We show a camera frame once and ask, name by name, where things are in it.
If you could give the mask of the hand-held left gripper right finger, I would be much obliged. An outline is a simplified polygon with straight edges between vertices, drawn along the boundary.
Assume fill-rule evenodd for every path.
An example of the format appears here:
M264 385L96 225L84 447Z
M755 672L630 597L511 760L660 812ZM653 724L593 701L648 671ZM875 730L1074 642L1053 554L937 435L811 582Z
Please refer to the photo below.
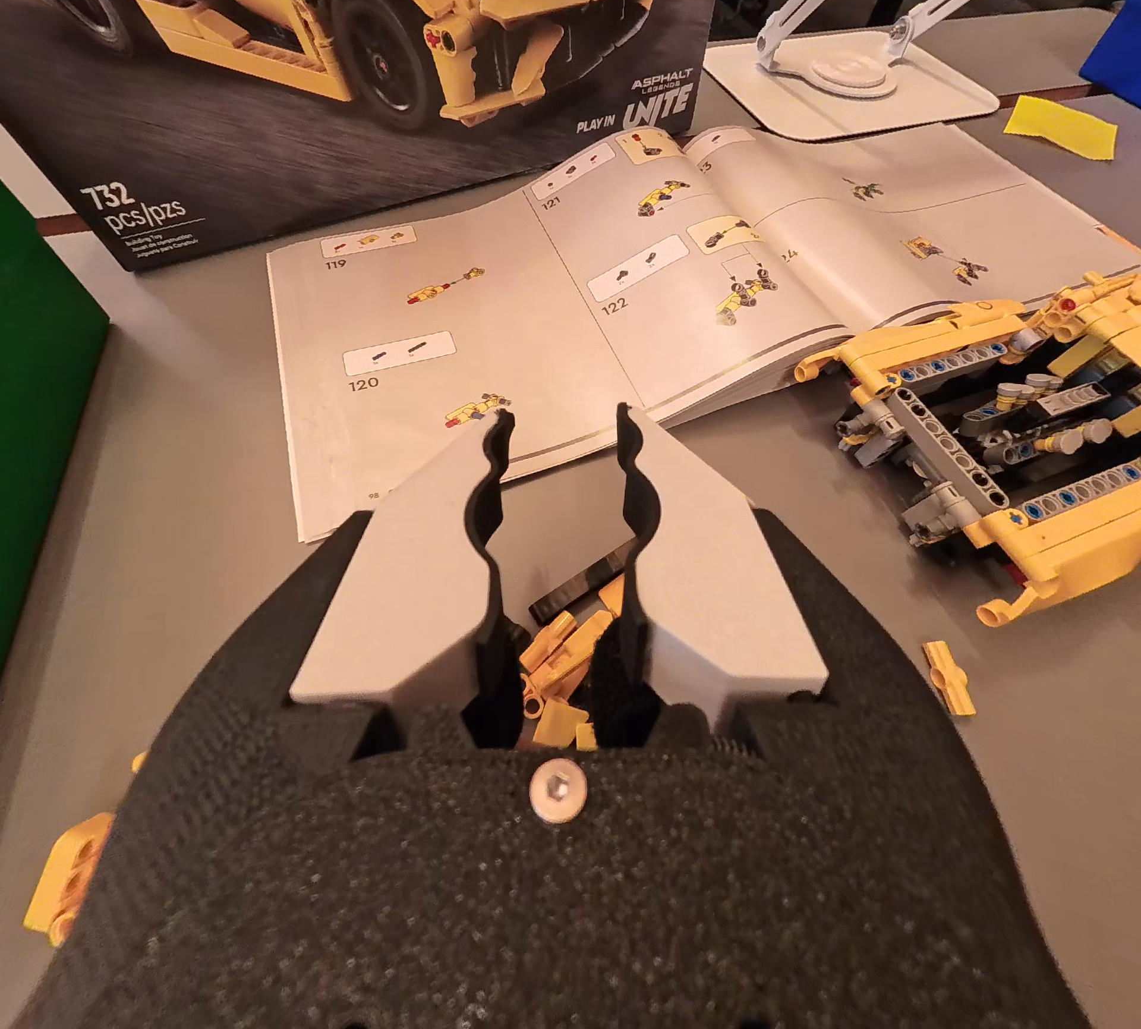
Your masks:
M641 747L672 707L681 742L758 748L745 712L818 696L828 669L748 496L646 410L620 404L616 431L633 545L592 667L597 742Z

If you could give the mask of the yellow holed beam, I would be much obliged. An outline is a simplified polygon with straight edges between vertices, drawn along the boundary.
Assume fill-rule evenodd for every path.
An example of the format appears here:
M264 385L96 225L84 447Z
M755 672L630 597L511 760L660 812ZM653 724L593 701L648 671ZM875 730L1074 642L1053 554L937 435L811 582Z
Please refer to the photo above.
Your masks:
M47 935L52 948L62 946L74 926L113 820L112 812L99 812L76 823L48 854L23 925Z

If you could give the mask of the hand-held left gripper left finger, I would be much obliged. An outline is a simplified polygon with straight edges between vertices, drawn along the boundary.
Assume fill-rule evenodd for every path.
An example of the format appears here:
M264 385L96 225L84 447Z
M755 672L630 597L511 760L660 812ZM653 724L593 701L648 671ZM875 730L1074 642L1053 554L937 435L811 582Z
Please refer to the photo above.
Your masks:
M459 712L482 747L521 736L521 627L487 543L502 521L515 419L489 411L372 511L290 688L297 704L370 703L406 728Z

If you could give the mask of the blue storage bin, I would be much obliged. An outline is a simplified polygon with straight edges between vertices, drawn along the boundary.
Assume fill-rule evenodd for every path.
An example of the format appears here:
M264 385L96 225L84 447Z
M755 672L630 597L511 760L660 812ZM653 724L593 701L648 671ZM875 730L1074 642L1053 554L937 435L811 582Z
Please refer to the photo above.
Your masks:
M1140 108L1140 0L1126 0L1089 58L1083 80Z

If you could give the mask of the toy car set box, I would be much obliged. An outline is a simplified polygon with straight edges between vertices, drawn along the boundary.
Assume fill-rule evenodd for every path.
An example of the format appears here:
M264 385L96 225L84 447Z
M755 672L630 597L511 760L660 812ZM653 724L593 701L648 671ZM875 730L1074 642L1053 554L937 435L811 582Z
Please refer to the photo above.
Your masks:
M715 0L2 0L2 123L129 272L694 115Z

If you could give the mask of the yellow connector brick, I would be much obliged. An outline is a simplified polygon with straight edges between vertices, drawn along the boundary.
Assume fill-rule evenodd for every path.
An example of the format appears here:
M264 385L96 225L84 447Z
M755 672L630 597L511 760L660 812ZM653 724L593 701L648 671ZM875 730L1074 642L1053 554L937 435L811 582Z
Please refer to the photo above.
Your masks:
M929 666L929 676L934 690L948 708L950 715L960 719L977 715L976 703L969 692L968 675L942 640L926 641L922 650Z

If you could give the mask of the grey desk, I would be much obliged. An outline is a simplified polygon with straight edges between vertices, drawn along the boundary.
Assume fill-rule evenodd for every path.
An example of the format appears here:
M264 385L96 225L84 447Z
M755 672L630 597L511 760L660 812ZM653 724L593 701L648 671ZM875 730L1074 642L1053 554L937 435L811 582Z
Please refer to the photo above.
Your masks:
M268 246L133 277L52 237L112 322L2 680L2 1026L52 953L21 925L60 832L129 765L222 641L307 554L296 540ZM68 251L68 246L80 246ZM942 638L961 732L1039 923L1098 1027L1139 1026L1139 576L992 631L988 565L925 561L882 467L833 441L815 380L719 411L683 444L771 508L920 665Z

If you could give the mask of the open instruction booklet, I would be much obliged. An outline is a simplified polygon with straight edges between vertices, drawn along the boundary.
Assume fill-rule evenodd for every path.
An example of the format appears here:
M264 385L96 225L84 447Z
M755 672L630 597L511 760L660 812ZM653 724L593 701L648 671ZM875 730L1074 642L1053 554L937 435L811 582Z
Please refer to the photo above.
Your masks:
M779 390L810 354L955 303L1034 310L1139 253L955 125L686 147L636 127L442 218L267 256L304 543L495 410L508 479Z

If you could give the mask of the green storage bin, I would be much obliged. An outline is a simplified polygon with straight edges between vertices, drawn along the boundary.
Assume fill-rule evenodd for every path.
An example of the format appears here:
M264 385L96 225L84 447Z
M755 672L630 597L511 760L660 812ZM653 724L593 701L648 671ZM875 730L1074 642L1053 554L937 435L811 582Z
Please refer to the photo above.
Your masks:
M108 334L107 314L1 188L1 662Z

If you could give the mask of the yellow toy brick car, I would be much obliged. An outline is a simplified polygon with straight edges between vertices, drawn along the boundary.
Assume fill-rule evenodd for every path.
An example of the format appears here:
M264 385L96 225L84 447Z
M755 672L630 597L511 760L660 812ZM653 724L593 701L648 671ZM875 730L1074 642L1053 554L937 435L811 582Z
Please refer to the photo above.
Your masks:
M903 511L912 546L970 545L1006 564L1020 594L977 608L1002 627L1139 565L1139 275L1089 272L1037 311L958 303L808 355L794 376L845 373L839 448L919 478Z

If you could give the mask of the white document stand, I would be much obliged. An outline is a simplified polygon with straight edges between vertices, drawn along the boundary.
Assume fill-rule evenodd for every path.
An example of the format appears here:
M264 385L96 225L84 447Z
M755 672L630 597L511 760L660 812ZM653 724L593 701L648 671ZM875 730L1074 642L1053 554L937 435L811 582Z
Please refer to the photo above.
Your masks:
M828 141L979 118L995 95L914 44L970 0L926 0L890 29L793 37L825 0L787 0L754 44L711 46L704 68L769 131Z

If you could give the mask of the yellow sticky note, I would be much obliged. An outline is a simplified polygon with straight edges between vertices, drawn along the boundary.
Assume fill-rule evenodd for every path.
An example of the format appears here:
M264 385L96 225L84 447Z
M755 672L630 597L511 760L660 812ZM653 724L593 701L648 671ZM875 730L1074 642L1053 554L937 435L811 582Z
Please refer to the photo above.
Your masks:
M1003 132L1034 137L1091 162L1108 163L1115 157L1118 125L1062 102L1020 95Z

